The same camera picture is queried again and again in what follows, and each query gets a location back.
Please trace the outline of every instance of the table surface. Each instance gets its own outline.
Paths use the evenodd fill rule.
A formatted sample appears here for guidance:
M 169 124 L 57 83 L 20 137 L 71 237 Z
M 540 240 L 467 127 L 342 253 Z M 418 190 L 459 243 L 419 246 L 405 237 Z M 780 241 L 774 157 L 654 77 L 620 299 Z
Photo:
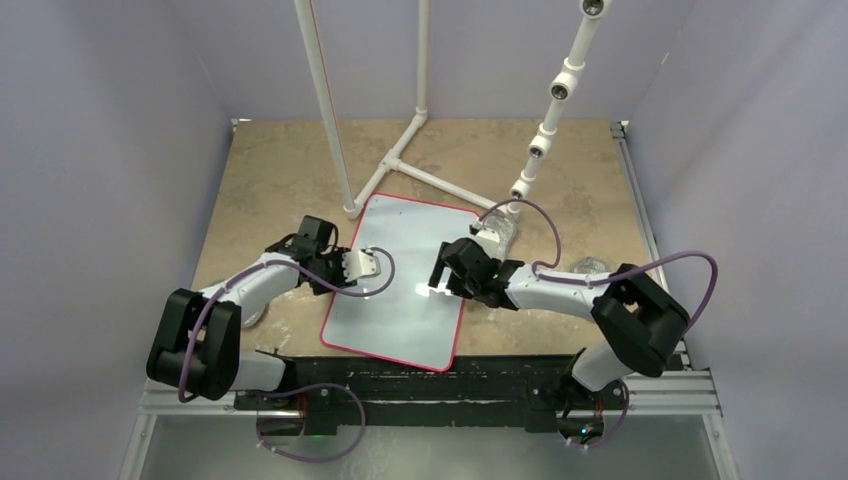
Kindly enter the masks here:
M 354 194 L 394 145 L 408 120 L 353 120 L 340 124 Z M 506 198 L 524 167 L 538 120 L 430 120 L 401 157 L 415 167 L 492 200 Z M 390 172 L 377 191 L 478 208 L 440 190 Z M 594 256 L 611 268 L 649 260 L 616 146 L 605 120 L 563 120 L 530 198 L 556 222 L 563 243 L 559 269 Z M 341 191 L 318 121 L 239 123 L 194 278 L 195 289 L 253 263 L 264 249 L 297 231 L 303 215 L 339 226 L 350 245 L 356 220 L 341 208 Z M 510 258 L 553 260 L 547 223 L 525 208 Z M 330 296 L 299 288 L 274 300 L 255 327 L 242 331 L 243 349 L 281 355 L 351 355 L 319 338 Z M 466 302 L 457 355 L 564 354 L 602 336 L 593 324 L 544 311 L 493 310 Z

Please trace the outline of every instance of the white pvc pipe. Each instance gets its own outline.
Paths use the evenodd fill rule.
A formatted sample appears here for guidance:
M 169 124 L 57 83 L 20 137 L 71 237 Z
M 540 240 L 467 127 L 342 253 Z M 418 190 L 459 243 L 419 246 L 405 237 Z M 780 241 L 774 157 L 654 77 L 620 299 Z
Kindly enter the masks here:
M 395 142 L 395 146 L 390 150 L 395 157 L 400 157 L 403 149 L 406 148 L 406 145 L 409 144 L 409 141 L 412 140 L 412 137 L 415 135 L 415 132 L 424 125 L 424 122 L 427 118 L 424 115 L 416 114 L 412 117 L 412 121 L 409 122 L 409 126 L 406 127 L 406 130 L 403 131 L 403 135 L 400 136 L 397 142 Z
M 297 20 L 300 22 L 303 44 L 306 46 L 309 69 L 312 71 L 312 82 L 315 84 L 315 93 L 318 95 L 321 118 L 324 119 L 327 140 L 330 142 L 330 153 L 333 156 L 336 175 L 339 177 L 339 186 L 342 189 L 344 210 L 348 213 L 348 216 L 353 215 L 355 217 L 356 207 L 353 202 L 353 193 L 350 190 L 350 181 L 347 177 L 344 151 L 342 150 L 342 141 L 339 137 L 336 112 L 333 108 L 333 97 L 330 95 L 330 83 L 327 80 L 327 68 L 324 65 L 324 54 L 321 52 L 321 42 L 318 38 L 318 24 L 315 23 L 315 12 L 312 9 L 312 1 L 294 0 L 294 6 L 297 8 Z
M 571 44 L 568 63 L 575 67 L 583 65 L 583 62 L 586 61 L 586 53 L 589 51 L 589 45 L 592 44 L 592 39 L 595 38 L 595 33 L 598 31 L 598 25 L 600 24 L 600 18 L 583 17 L 583 21 L 580 22 L 580 29 L 577 30 L 577 36 L 574 38 L 574 43 Z
M 542 128 L 547 133 L 556 133 L 559 119 L 562 117 L 562 110 L 565 108 L 565 100 L 552 100 L 548 107 L 548 113 L 545 114 L 545 120 L 542 122 Z
M 528 183 L 532 183 L 536 179 L 536 174 L 539 173 L 539 165 L 541 164 L 541 158 L 527 157 L 527 165 L 524 166 L 524 170 L 521 173 L 524 177 L 530 179 Z
M 407 165 L 403 162 L 398 163 L 397 170 L 399 172 L 405 173 L 410 177 L 420 180 L 428 185 L 432 185 L 439 190 L 444 190 L 445 192 L 450 193 L 455 197 L 459 197 L 467 202 L 473 203 L 481 208 L 490 208 L 495 202 L 489 200 L 488 198 L 481 197 L 474 192 L 468 191 L 462 187 L 458 187 L 450 182 L 446 182 L 441 178 L 430 175 L 427 172 L 421 171 L 411 165 Z
M 418 103 L 415 111 L 427 113 L 427 43 L 430 36 L 430 0 L 418 0 Z
M 361 209 L 365 202 L 368 201 L 368 197 L 374 193 L 374 190 L 377 189 L 377 185 L 380 184 L 380 180 L 386 176 L 389 169 L 384 167 L 383 165 L 378 165 L 377 170 L 374 172 L 374 175 L 371 175 L 371 178 L 368 179 L 368 182 L 365 183 L 365 186 L 362 187 L 362 191 L 359 192 L 359 195 L 356 196 L 356 209 Z

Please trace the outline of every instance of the white wall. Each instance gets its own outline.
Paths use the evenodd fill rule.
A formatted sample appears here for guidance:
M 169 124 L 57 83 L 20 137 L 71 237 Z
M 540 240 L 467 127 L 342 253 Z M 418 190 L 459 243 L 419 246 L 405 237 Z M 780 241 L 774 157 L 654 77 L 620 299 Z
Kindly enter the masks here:
M 163 1 L 0 4 L 0 465 L 118 474 L 228 119 Z
M 690 335 L 743 478 L 845 478 L 848 4 L 700 0 L 633 116 L 660 250 L 712 252 Z M 694 305 L 705 268 L 668 269 Z
M 172 0 L 227 113 L 318 118 L 292 0 Z M 694 0 L 612 5 L 567 116 L 627 119 Z M 406 118 L 415 107 L 416 0 L 315 0 L 337 111 Z M 430 114 L 542 117 L 582 15 L 578 0 L 434 0 Z

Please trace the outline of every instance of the glass panel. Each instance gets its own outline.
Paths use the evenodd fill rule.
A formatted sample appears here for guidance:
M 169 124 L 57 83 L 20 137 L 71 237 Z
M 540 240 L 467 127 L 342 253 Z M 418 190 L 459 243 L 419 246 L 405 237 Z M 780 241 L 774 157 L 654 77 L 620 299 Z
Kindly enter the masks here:
M 717 479 L 699 416 L 631 417 L 615 441 L 588 453 L 558 435 L 520 428 L 368 427 L 347 457 L 314 465 L 257 448 L 251 417 L 159 417 L 142 478 L 286 479 Z M 328 455 L 356 434 L 280 442 L 290 451 Z

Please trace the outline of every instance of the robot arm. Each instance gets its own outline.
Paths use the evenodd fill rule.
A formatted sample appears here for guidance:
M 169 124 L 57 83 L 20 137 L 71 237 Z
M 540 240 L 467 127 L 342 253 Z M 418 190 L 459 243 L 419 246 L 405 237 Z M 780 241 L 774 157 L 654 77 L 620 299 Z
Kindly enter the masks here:
M 478 233 L 443 243 L 429 286 L 435 288 L 448 267 L 447 289 L 454 295 L 491 308 L 550 310 L 596 323 L 606 342 L 581 352 L 571 371 L 572 379 L 586 394 L 634 371 L 658 377 L 665 370 L 689 324 L 689 315 L 648 275 L 592 287 L 590 281 L 612 274 L 545 272 L 547 277 L 576 280 L 582 285 L 557 283 L 539 279 L 524 262 L 492 258 L 487 246 L 485 232 L 483 237 Z M 615 273 L 632 268 L 625 264 Z
M 147 360 L 147 376 L 179 385 L 189 334 L 214 299 L 203 322 L 202 340 L 198 336 L 190 354 L 186 389 L 210 400 L 231 390 L 277 390 L 285 360 L 262 352 L 240 352 L 241 329 L 253 325 L 271 300 L 303 283 L 309 283 L 315 295 L 322 295 L 333 291 L 331 287 L 351 287 L 359 278 L 380 273 L 377 259 L 367 250 L 329 248 L 333 235 L 338 240 L 335 225 L 305 216 L 297 233 L 269 246 L 241 273 L 197 292 L 174 291 Z

